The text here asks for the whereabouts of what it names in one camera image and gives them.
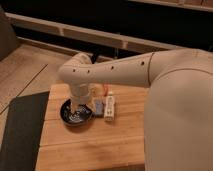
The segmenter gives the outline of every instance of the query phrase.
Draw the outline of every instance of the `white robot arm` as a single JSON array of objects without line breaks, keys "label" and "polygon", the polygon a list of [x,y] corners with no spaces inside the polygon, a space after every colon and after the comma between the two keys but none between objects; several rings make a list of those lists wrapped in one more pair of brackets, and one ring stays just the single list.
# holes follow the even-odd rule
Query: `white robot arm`
[{"label": "white robot arm", "polygon": [[81,53],[59,74],[78,104],[89,100],[88,83],[150,87],[144,111],[146,171],[213,170],[211,53],[180,49],[99,64]]}]

